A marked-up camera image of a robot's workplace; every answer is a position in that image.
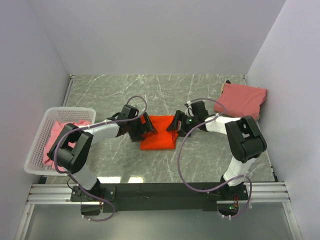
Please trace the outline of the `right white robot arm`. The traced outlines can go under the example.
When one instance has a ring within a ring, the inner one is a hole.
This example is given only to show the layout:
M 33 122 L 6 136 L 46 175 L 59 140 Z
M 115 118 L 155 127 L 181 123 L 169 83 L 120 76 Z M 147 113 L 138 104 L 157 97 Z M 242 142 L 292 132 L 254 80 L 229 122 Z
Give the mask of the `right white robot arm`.
M 250 181 L 247 172 L 252 163 L 267 149 L 267 143 L 256 121 L 252 116 L 225 117 L 227 109 L 218 101 L 207 98 L 222 107 L 221 113 L 210 115 L 204 103 L 205 98 L 188 101 L 186 111 L 177 110 L 167 132 L 177 131 L 183 137 L 181 148 L 178 151 L 177 170 L 184 185 L 198 193 L 210 193 L 219 190 L 222 198 L 230 200 L 237 194 L 237 188 L 245 180 Z M 227 136 L 232 158 L 226 172 L 221 177 L 218 186 L 209 189 L 196 189 L 186 182 L 181 167 L 180 157 L 182 147 L 193 131 L 200 129 L 208 133 L 219 133 Z

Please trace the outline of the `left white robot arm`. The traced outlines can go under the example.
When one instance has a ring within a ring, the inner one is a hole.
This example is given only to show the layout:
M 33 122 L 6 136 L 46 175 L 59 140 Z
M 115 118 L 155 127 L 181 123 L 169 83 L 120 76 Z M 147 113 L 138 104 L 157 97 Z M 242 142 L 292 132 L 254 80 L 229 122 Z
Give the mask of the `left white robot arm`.
M 91 145 L 125 134 L 129 134 L 132 142 L 141 142 L 145 139 L 145 134 L 157 132 L 146 112 L 139 114 L 137 108 L 125 104 L 121 112 L 115 113 L 103 122 L 88 126 L 66 124 L 47 156 L 53 161 L 57 171 L 61 167 L 76 180 L 82 195 L 88 201 L 94 201 L 103 197 L 104 190 L 86 164 Z

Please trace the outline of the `orange polo shirt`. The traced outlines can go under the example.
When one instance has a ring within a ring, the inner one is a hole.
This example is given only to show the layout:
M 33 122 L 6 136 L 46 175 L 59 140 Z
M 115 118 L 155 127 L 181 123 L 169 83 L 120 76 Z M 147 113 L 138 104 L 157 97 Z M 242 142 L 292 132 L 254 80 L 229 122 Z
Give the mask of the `orange polo shirt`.
M 177 130 L 167 131 L 167 128 L 174 120 L 174 116 L 150 115 L 149 119 L 157 133 L 147 132 L 144 134 L 144 140 L 140 142 L 140 150 L 175 150 L 178 132 Z

